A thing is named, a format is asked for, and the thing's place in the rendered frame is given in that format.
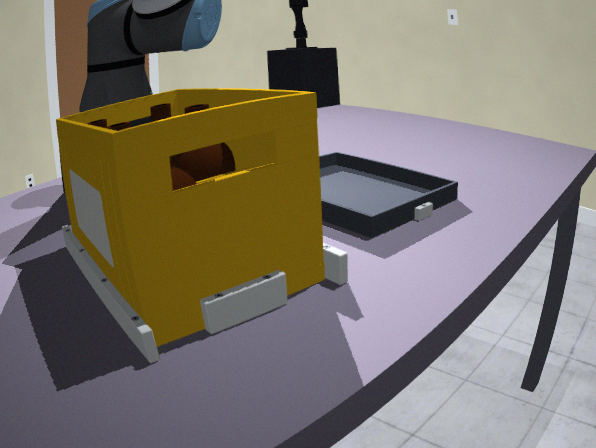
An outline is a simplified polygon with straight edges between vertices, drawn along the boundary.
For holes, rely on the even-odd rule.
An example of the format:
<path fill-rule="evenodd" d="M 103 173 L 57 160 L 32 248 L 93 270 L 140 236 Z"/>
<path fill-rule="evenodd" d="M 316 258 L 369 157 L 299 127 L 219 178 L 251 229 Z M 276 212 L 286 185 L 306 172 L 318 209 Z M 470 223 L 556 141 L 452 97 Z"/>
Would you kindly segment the yellow crate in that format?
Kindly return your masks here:
<path fill-rule="evenodd" d="M 177 89 L 62 118 L 72 232 L 157 347 L 205 329 L 200 299 L 277 270 L 287 296 L 325 279 L 316 92 Z M 223 142 L 236 171 L 173 191 L 169 156 Z"/>

